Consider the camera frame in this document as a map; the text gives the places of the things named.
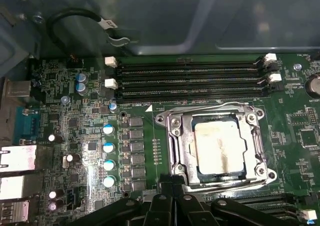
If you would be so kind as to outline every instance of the blue capacitor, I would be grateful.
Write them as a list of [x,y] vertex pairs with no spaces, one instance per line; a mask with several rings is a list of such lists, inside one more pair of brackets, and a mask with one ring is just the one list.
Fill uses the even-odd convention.
[[115,150],[115,145],[113,143],[105,143],[103,145],[103,151],[106,153],[112,153]]
[[106,134],[106,135],[112,135],[115,132],[115,128],[110,125],[107,124],[103,127],[102,131]]
[[116,167],[116,163],[113,160],[106,160],[103,163],[103,168],[106,171],[114,170]]
[[117,109],[118,109],[117,103],[111,102],[109,104],[109,110],[111,113],[115,113],[117,111]]
[[88,89],[86,88],[86,85],[83,83],[78,83],[75,86],[75,90],[78,92],[79,95],[86,95],[88,93]]
[[83,84],[87,84],[88,82],[88,78],[85,74],[83,73],[79,73],[75,76],[75,79],[77,80],[77,82],[79,83],[83,83]]

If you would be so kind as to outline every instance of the mounting hole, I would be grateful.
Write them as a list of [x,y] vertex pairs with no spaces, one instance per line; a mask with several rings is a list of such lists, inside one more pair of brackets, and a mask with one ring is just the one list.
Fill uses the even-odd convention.
[[158,116],[158,117],[156,118],[156,120],[157,120],[158,122],[162,122],[162,121],[164,120],[164,118],[163,118],[162,116]]
[[270,172],[269,173],[269,178],[270,179],[274,179],[276,177],[276,175],[273,173],[273,172]]

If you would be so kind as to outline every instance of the chip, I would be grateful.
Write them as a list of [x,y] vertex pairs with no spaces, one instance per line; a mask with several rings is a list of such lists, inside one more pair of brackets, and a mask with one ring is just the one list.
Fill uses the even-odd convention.
[[96,142],[90,142],[88,144],[88,150],[96,150],[97,149],[97,143]]
[[123,191],[131,191],[131,190],[132,190],[132,186],[131,186],[131,185],[125,185],[125,184],[123,184],[122,190],[123,190]]
[[129,128],[128,122],[121,122],[121,128]]
[[102,115],[106,115],[106,114],[108,114],[109,113],[109,109],[108,109],[108,107],[107,106],[101,106],[100,107],[100,114],[102,114]]
[[144,143],[143,142],[131,142],[130,148],[132,152],[143,151]]
[[129,165],[131,163],[131,160],[130,159],[122,159],[121,162],[123,165]]
[[133,168],[131,174],[132,178],[143,179],[146,177],[146,169],[144,167]]
[[136,180],[132,183],[133,191],[146,190],[146,182],[144,180]]
[[130,171],[123,171],[123,172],[122,172],[122,177],[124,177],[124,178],[129,178],[129,177],[131,177]]
[[141,127],[142,125],[142,118],[130,118],[130,127]]
[[128,139],[130,139],[129,134],[122,134],[121,139],[122,139],[122,140],[128,140]]
[[98,80],[98,73],[92,73],[91,75],[90,75],[90,79],[91,80]]
[[130,138],[132,140],[142,139],[144,137],[143,130],[130,130]]
[[99,108],[93,108],[91,109],[91,113],[92,114],[98,114],[100,112],[100,109]]
[[91,100],[98,100],[98,98],[99,98],[98,93],[91,93],[91,95],[90,95]]
[[49,114],[49,120],[53,121],[53,120],[58,120],[59,119],[59,114]]
[[133,165],[139,165],[145,163],[145,155],[139,154],[139,155],[132,155],[131,156],[131,163]]
[[70,181],[75,183],[79,181],[79,175],[78,174],[72,174],[70,175]]
[[130,147],[123,146],[121,149],[122,152],[130,152]]
[[56,74],[55,73],[48,74],[48,80],[55,80],[55,79],[56,79]]
[[76,126],[78,126],[78,120],[77,119],[70,119],[68,125],[69,125],[69,127],[76,127]]
[[99,210],[104,207],[104,201],[103,200],[97,200],[94,202],[94,209]]

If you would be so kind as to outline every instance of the silver metal plate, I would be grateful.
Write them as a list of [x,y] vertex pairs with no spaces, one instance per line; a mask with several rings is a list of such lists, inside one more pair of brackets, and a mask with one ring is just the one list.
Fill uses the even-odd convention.
[[268,169],[259,120],[265,113],[248,103],[178,107],[156,116],[167,128],[171,174],[187,192],[252,190],[276,180]]

